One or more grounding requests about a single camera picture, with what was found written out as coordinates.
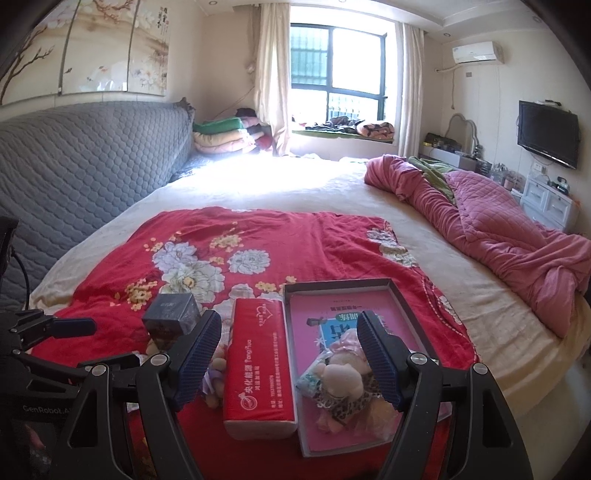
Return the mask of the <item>purple dress plush bear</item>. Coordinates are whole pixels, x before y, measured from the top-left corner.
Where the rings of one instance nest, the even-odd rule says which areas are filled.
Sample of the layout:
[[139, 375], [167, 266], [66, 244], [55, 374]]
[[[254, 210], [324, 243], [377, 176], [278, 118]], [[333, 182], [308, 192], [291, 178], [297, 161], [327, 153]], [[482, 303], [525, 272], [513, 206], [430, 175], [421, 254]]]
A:
[[228, 368], [227, 348], [228, 346], [222, 343], [216, 347], [201, 381], [201, 395], [204, 397], [205, 404], [211, 409], [221, 406], [224, 397], [225, 372]]

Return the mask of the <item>pink plush bear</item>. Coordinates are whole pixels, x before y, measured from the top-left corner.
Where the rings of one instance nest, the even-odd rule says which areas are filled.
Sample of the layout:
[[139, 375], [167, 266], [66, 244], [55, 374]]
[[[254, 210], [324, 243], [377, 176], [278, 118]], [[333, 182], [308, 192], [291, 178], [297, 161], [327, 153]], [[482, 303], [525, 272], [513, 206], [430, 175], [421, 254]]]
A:
[[[359, 399], [363, 391], [368, 390], [372, 369], [358, 337], [356, 328], [348, 329], [335, 342], [329, 345], [325, 357], [324, 375], [322, 376], [322, 390], [329, 395], [342, 398], [349, 397], [351, 400]], [[370, 407], [366, 407], [360, 413], [349, 418], [345, 425], [329, 418], [328, 411], [321, 409], [321, 416], [318, 418], [318, 428], [331, 434], [341, 433], [351, 422], [360, 420]]]

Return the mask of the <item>leopard print scrunchie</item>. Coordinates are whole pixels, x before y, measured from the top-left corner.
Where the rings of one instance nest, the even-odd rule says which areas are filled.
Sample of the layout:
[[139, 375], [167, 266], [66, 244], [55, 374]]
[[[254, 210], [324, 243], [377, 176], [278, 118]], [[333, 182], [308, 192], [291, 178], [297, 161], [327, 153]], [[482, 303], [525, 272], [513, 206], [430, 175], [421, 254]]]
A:
[[360, 413], [370, 405], [370, 401], [380, 398], [379, 390], [365, 390], [359, 399], [351, 400], [349, 397], [337, 398], [322, 390], [315, 396], [318, 407], [327, 410], [329, 418], [345, 425], [349, 418]]

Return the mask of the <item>green flower tissue pack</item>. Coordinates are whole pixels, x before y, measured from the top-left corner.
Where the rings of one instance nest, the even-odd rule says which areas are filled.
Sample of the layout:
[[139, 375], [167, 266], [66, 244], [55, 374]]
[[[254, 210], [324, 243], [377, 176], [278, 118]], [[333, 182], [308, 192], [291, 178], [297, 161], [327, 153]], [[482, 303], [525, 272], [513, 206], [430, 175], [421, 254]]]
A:
[[325, 361], [315, 362], [298, 377], [295, 386], [298, 392], [304, 397], [315, 398], [322, 389], [322, 376], [327, 363]]

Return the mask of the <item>dark blue small box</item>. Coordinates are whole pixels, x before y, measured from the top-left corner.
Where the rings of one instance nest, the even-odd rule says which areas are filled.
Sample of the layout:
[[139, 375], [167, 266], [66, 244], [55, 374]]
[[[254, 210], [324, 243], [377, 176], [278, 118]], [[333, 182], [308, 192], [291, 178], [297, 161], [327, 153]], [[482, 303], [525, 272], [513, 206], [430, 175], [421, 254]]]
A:
[[190, 334], [200, 318], [191, 293], [158, 293], [142, 316], [151, 340], [167, 350], [176, 340]]

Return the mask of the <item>red tissue box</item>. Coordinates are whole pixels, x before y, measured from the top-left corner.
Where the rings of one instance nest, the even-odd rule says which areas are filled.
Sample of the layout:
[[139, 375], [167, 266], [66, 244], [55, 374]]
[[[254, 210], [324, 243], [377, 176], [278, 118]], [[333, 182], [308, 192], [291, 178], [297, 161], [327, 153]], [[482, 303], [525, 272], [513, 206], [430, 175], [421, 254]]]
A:
[[297, 431], [283, 304], [238, 299], [226, 350], [223, 425], [235, 440], [270, 440]]

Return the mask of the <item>red floral bedspread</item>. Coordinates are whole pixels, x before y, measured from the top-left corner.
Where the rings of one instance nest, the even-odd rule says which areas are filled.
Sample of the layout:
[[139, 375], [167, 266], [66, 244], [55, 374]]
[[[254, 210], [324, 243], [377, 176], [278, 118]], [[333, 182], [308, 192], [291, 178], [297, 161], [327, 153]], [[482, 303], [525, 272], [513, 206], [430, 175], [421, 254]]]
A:
[[73, 366], [144, 350], [148, 334], [141, 317], [160, 293], [189, 293], [198, 306], [229, 321], [237, 299], [278, 300], [290, 284], [388, 278], [445, 365], [466, 368], [478, 358], [446, 297], [377, 217], [221, 207], [163, 212], [68, 291], [66, 281], [93, 253], [93, 247], [70, 252], [33, 301], [62, 318], [94, 319], [96, 333], [44, 341], [36, 356]]

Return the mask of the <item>beige bed sheet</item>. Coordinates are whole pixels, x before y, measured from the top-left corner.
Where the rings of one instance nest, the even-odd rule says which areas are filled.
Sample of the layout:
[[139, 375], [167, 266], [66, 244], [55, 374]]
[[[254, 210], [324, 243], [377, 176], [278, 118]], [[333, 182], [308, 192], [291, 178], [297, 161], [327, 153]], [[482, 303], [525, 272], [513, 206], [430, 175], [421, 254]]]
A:
[[378, 216], [450, 300], [513, 411], [527, 413], [589, 346], [587, 302], [577, 299], [569, 333], [559, 339], [490, 270], [450, 245], [411, 206], [365, 184], [363, 175], [362, 164], [324, 160], [225, 160], [202, 167], [155, 190], [70, 249], [33, 291], [31, 304], [50, 313], [66, 307], [99, 261], [162, 211], [221, 206]]

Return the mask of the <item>grey quilted headboard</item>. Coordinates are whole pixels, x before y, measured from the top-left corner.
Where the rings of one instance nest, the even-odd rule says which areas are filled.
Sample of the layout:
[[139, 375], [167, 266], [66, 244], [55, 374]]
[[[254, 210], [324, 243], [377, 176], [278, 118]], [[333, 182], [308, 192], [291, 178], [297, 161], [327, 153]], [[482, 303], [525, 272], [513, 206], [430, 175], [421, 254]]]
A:
[[98, 102], [1, 123], [1, 307], [17, 309], [71, 248], [165, 185], [189, 158], [186, 101]]

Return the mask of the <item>pink quilted duvet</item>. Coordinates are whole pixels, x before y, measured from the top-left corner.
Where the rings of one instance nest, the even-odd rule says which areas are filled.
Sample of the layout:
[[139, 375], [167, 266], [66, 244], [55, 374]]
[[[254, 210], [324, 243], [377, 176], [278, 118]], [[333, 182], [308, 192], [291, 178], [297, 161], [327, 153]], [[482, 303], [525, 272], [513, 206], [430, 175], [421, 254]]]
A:
[[567, 335], [575, 298], [590, 281], [590, 241], [530, 219], [511, 194], [477, 173], [441, 176], [434, 186], [408, 159], [369, 161], [365, 181], [421, 213], [456, 249], [490, 269], [556, 336]]

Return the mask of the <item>white drawer cabinet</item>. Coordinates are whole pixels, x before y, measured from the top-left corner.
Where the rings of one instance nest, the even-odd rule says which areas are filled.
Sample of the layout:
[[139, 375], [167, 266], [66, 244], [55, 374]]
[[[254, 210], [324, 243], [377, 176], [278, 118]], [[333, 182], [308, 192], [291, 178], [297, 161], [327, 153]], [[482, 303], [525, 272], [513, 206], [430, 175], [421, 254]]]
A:
[[532, 177], [526, 180], [520, 205], [530, 219], [564, 233], [573, 231], [579, 214], [572, 198]]

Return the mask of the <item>clothes on window sill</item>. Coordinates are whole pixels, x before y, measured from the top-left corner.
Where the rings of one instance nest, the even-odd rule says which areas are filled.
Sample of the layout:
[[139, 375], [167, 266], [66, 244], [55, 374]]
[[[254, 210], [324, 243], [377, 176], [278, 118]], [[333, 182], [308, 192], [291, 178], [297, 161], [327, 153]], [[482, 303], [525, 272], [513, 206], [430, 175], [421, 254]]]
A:
[[300, 131], [356, 135], [372, 140], [393, 141], [396, 130], [394, 129], [394, 125], [388, 121], [376, 123], [366, 120], [349, 119], [348, 116], [339, 116], [332, 117], [322, 124], [303, 125]]

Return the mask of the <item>stack of folded blankets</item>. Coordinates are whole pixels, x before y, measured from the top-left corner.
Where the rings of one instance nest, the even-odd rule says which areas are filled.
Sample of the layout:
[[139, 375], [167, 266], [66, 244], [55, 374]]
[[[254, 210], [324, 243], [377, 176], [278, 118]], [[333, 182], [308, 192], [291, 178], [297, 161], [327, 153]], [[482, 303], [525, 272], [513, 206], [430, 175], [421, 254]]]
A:
[[238, 108], [233, 117], [194, 123], [192, 133], [197, 151], [207, 155], [267, 151], [274, 146], [270, 127], [252, 108]]

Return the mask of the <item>vanity mirror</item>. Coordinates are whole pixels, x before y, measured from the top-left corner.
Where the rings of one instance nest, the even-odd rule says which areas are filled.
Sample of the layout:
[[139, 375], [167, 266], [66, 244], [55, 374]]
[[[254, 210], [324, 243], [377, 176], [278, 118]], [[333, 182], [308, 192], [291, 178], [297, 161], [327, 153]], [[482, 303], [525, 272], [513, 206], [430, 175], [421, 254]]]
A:
[[478, 153], [480, 142], [477, 126], [461, 113], [456, 113], [450, 118], [445, 137], [458, 143], [461, 151], [469, 156]]

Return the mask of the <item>black flat television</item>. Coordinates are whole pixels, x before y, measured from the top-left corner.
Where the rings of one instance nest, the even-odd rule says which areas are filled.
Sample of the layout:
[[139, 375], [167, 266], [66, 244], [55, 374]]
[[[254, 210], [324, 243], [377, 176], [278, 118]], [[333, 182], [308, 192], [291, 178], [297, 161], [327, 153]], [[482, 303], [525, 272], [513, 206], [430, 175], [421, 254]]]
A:
[[577, 168], [580, 128], [575, 114], [520, 100], [517, 125], [519, 146], [564, 167]]

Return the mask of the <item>left cream curtain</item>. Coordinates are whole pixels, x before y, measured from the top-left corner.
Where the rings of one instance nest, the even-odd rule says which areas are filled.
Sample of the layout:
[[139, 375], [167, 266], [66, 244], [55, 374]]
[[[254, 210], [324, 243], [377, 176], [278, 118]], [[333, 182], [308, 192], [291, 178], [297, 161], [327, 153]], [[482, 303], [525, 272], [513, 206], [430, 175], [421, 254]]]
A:
[[290, 80], [290, 4], [262, 4], [254, 101], [259, 119], [270, 126], [277, 156], [290, 150]]

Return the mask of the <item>cream curtain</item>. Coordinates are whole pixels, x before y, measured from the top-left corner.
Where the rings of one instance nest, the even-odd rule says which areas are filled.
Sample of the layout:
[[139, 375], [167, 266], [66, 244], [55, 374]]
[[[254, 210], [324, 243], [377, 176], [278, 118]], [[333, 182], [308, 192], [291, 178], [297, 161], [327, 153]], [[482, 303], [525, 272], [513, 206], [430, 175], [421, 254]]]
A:
[[421, 142], [425, 32], [419, 27], [399, 22], [396, 34], [402, 74], [398, 147], [401, 157], [411, 157], [418, 154]]
[[277, 156], [290, 150], [290, 80], [290, 4], [262, 4], [254, 101], [259, 119], [270, 126]]

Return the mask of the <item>right cream curtain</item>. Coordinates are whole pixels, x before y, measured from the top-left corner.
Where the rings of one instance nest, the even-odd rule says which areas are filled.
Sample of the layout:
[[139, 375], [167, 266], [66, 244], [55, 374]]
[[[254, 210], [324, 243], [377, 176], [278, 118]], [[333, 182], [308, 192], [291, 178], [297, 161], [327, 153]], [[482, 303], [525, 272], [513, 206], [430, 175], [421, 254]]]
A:
[[425, 32], [419, 27], [399, 22], [396, 34], [402, 74], [398, 147], [401, 157], [411, 157], [418, 154], [421, 142]]

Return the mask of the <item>white air conditioner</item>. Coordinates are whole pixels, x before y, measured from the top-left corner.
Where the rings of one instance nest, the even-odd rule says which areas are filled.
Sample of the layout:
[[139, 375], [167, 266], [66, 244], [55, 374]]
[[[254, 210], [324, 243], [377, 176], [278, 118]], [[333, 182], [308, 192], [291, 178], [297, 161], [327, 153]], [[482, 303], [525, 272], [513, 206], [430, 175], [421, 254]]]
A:
[[494, 41], [484, 41], [453, 47], [452, 56], [458, 65], [481, 62], [504, 63], [502, 47]]

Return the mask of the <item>floral wall painting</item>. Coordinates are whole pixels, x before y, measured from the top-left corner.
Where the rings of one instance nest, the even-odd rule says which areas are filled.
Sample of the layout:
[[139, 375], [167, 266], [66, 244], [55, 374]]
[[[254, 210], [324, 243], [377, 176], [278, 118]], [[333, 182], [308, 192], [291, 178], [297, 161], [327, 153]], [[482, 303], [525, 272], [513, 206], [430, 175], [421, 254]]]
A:
[[1, 103], [167, 90], [170, 1], [60, 2], [27, 35], [1, 78]]

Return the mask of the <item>window with dark frame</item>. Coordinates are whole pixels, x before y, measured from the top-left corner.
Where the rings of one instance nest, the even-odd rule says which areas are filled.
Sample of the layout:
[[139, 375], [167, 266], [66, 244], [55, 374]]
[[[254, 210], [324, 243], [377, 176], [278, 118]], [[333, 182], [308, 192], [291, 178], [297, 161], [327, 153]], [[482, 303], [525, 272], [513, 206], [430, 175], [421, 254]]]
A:
[[349, 28], [290, 25], [290, 112], [317, 125], [346, 116], [380, 120], [386, 107], [387, 37]]

